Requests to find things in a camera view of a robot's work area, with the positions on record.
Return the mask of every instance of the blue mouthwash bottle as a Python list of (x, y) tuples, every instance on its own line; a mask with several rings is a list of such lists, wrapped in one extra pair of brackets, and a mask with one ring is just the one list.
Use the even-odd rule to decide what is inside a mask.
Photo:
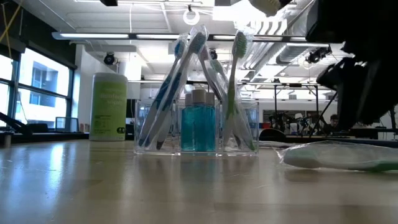
[(216, 109), (214, 93), (206, 93), (206, 151), (216, 150)]
[(193, 151), (192, 95), (185, 95), (185, 108), (181, 112), (181, 150)]
[(193, 148), (206, 152), (206, 91), (192, 90), (193, 106)]

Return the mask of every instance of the bottle label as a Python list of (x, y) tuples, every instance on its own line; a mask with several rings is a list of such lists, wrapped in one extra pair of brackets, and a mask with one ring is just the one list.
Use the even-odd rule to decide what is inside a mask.
[(125, 83), (96, 82), (91, 107), (90, 136), (123, 140), (126, 132), (126, 107)]

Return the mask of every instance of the window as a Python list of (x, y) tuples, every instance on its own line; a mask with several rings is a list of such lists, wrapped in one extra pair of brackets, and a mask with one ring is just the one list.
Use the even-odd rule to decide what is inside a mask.
[[(26, 49), (21, 55), (19, 83), (43, 90), (68, 95), (69, 68), (63, 66), (33, 50)], [(40, 105), (40, 96), (32, 96), (32, 100)]]
[(37, 93), (32, 90), (19, 90), (15, 114), (15, 119), (18, 121), (24, 124), (47, 124), (49, 128), (55, 128), (55, 118), (65, 117), (66, 115), (66, 99)]
[(21, 55), (15, 119), (55, 128), (56, 117), (67, 116), (70, 70), (33, 50)]
[(0, 78), (11, 80), (12, 76), (12, 59), (0, 55)]
[[(8, 94), (9, 87), (5, 84), (0, 84), (0, 112), (7, 114), (8, 111)], [(0, 127), (4, 127), (6, 124), (0, 121)]]

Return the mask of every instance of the desk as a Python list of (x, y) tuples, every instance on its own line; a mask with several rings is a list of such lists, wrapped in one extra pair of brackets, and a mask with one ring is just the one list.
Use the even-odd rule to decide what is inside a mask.
[(259, 157), (136, 156), (133, 142), (0, 149), (0, 223), (398, 223), (398, 175)]

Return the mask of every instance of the person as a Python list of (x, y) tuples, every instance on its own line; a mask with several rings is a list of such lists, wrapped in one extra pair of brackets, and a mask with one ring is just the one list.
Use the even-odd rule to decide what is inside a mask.
[(337, 132), (341, 131), (341, 130), (338, 128), (337, 125), (338, 125), (338, 116), (337, 116), (337, 114), (333, 114), (333, 115), (330, 116), (330, 124), (327, 124), (327, 125), (323, 128), (323, 131), (324, 131), (326, 134), (337, 133)]

